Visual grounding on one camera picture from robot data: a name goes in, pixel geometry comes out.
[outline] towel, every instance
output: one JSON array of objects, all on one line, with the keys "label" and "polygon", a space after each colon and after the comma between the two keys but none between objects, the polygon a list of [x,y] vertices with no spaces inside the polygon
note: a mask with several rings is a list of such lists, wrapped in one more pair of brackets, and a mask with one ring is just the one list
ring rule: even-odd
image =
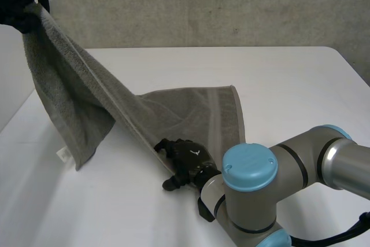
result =
[{"label": "towel", "polygon": [[76,170],[91,158],[115,122],[129,129],[171,173],[171,162],[153,149],[163,138],[204,145],[218,168],[223,154],[245,141],[242,109],[233,86],[134,95],[65,35],[41,5],[33,3],[26,11],[41,22],[23,35],[28,66]]}]

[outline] white table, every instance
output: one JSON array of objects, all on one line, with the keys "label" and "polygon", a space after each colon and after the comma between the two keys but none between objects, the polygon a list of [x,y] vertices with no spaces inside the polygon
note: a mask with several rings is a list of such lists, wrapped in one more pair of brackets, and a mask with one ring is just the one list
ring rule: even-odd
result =
[{"label": "white table", "polygon": [[[336,124],[370,146],[370,88],[326,47],[92,49],[136,94],[233,84],[248,142],[272,146]],[[79,171],[35,92],[0,134],[0,246],[234,246],[204,221],[189,189],[164,192],[165,168],[119,126]],[[321,239],[345,231],[370,201],[314,185],[278,205],[289,233]],[[370,233],[338,246],[368,246]]]}]

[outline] blue joint cover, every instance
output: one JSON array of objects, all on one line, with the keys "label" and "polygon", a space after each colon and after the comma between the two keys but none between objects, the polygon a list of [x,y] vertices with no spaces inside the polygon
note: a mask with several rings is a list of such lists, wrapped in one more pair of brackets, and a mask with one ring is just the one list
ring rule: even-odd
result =
[{"label": "blue joint cover", "polygon": [[340,127],[337,127],[333,124],[324,124],[322,126],[319,126],[319,127],[329,127],[329,128],[332,128],[333,130],[336,130],[337,132],[341,133],[344,137],[346,137],[347,139],[350,139],[352,140],[351,136],[349,136],[349,134],[347,132],[345,132],[344,130],[342,130]]},{"label": "blue joint cover", "polygon": [[281,229],[270,234],[256,247],[291,247],[291,237]]},{"label": "blue joint cover", "polygon": [[278,172],[274,153],[260,144],[238,144],[223,158],[222,176],[236,191],[257,191],[269,185]]}]

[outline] gray wall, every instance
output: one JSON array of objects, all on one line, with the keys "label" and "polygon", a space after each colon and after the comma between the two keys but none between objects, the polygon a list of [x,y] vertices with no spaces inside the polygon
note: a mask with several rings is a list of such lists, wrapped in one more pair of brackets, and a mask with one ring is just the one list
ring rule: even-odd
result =
[{"label": "gray wall", "polygon": [[89,48],[329,46],[370,84],[369,6],[370,0],[51,0],[51,13]]},{"label": "gray wall", "polygon": [[21,34],[0,25],[0,131],[33,90]]}]

